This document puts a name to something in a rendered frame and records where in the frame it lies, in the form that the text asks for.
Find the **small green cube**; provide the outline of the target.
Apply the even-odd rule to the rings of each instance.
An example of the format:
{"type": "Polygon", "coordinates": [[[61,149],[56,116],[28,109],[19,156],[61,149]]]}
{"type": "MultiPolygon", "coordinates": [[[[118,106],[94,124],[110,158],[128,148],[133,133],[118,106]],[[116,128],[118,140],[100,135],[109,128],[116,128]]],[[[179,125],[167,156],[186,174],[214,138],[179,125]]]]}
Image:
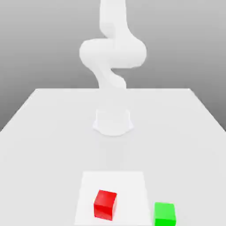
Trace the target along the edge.
{"type": "Polygon", "coordinates": [[[176,226],[176,221],[173,203],[155,202],[154,226],[176,226]]]}

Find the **small red cube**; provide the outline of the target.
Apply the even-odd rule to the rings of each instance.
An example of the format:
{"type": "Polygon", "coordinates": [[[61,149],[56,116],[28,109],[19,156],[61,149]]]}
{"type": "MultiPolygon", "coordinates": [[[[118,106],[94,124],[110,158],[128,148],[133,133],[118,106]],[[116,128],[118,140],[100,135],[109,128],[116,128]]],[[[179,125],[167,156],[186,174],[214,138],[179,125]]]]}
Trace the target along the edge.
{"type": "Polygon", "coordinates": [[[113,220],[117,206],[117,193],[99,190],[94,200],[94,216],[105,220],[113,220]]]}

